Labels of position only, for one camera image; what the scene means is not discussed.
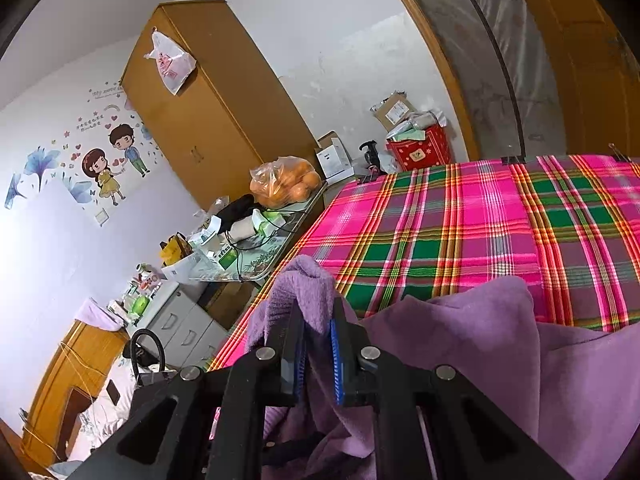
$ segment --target ceiling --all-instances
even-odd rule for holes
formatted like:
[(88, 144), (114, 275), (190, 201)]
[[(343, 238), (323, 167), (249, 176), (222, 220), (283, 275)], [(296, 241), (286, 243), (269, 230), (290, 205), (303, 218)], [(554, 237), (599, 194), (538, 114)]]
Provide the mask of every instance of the ceiling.
[(140, 33), (171, 0), (41, 0), (0, 61), (0, 109), (64, 64)]

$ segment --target purple cloth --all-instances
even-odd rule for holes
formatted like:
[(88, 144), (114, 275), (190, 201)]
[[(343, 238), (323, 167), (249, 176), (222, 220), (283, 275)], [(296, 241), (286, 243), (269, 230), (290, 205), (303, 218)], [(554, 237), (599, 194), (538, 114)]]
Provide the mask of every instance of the purple cloth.
[(107, 330), (108, 332), (117, 332), (123, 327), (121, 319), (114, 319), (116, 316), (110, 316), (107, 312), (101, 309), (94, 298), (88, 298), (84, 300), (84, 303), (76, 313), (76, 319), (87, 323), (87, 325)]
[[(335, 405), (328, 337), (335, 295), (334, 278), (309, 256), (297, 256), (250, 319), (249, 349), (288, 316), (295, 300), (308, 329), (303, 402), (267, 408), (264, 436), (284, 442), (326, 434), (308, 460), (265, 467), (265, 479), (301, 478), (340, 452), (368, 458), (354, 478), (375, 478), (370, 408)], [(603, 479), (640, 422), (640, 367), (632, 360), (640, 351), (640, 324), (605, 335), (536, 323), (518, 277), (427, 302), (407, 296), (361, 324), (372, 344), (405, 364), (455, 366), (577, 480)]]

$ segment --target plaid blanket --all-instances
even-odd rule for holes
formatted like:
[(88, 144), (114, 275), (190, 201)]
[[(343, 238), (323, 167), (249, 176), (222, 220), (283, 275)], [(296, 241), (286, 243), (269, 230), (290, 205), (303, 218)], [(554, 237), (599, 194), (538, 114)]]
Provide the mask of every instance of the plaid blanket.
[[(498, 276), (522, 277), (537, 319), (616, 330), (640, 317), (640, 166), (610, 156), (449, 164), (349, 184), (284, 258), (329, 270), (360, 317)], [(212, 368), (244, 348), (253, 307)]]

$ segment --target yellow dress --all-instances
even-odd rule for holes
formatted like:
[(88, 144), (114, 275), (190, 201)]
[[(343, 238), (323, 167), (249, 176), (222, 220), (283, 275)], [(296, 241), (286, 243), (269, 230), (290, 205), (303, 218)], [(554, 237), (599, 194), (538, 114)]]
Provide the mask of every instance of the yellow dress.
[(100, 196), (108, 198), (120, 189), (120, 184), (111, 176), (111, 171), (102, 170), (98, 174), (98, 184), (100, 185)]

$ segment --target drawer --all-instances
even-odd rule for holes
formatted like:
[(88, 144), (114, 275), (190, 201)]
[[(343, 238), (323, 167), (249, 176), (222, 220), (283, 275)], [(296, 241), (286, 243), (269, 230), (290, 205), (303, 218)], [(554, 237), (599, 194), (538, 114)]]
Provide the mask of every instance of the drawer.
[(176, 290), (149, 323), (148, 329), (159, 337), (165, 347), (194, 306), (195, 303), (184, 292)]
[(164, 347), (167, 364), (174, 368), (181, 368), (211, 322), (209, 314), (199, 306), (195, 306), (178, 327), (171, 341)]
[(209, 359), (216, 354), (216, 351), (227, 337), (228, 332), (215, 320), (212, 321), (182, 366), (196, 365), (204, 359)]

